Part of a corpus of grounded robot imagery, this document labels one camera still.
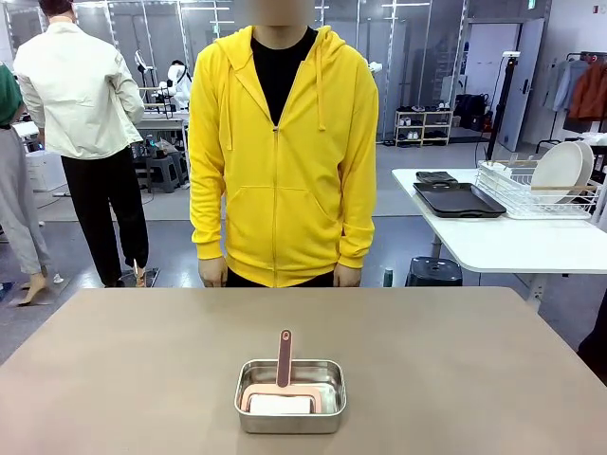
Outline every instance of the metal tray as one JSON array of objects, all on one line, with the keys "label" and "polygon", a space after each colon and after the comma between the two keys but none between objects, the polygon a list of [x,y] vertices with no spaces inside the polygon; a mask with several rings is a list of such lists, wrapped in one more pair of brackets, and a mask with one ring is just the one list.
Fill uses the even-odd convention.
[{"label": "metal tray", "polygon": [[322,396],[322,413],[308,415],[253,415],[240,410],[243,391],[251,384],[276,382],[277,360],[251,360],[240,371],[234,406],[240,426],[247,433],[329,434],[335,433],[346,407],[341,367],[331,360],[292,360],[291,384],[312,386]]},{"label": "metal tray", "polygon": [[471,183],[414,183],[415,190],[439,218],[497,218],[506,208]]}]

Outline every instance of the neck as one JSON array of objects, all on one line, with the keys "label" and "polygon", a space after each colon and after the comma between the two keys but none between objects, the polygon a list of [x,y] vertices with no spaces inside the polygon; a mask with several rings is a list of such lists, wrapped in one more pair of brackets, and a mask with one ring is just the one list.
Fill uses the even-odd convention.
[{"label": "neck", "polygon": [[63,15],[61,15],[61,16],[53,16],[53,17],[49,17],[48,18],[48,23],[49,24],[57,24],[59,22],[68,22],[70,24],[73,24],[74,20],[71,17],[67,16],[67,15],[66,16],[63,16]]},{"label": "neck", "polygon": [[258,26],[253,37],[270,49],[287,49],[296,45],[307,32],[307,26]]}]

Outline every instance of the person's left hand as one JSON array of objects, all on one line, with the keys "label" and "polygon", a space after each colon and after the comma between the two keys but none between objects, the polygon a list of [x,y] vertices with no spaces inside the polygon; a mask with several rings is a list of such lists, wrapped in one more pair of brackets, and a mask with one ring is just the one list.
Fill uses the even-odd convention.
[{"label": "person's left hand", "polygon": [[333,287],[360,287],[362,270],[337,264],[333,272]]}]

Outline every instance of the brown table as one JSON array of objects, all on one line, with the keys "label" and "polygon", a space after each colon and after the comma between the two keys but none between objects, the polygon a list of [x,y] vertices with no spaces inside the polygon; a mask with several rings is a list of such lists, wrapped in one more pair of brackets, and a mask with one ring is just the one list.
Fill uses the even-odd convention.
[{"label": "brown table", "polygon": [[[252,436],[241,366],[344,369],[328,436]],[[83,290],[0,367],[3,455],[604,455],[607,389],[512,291]]]}]

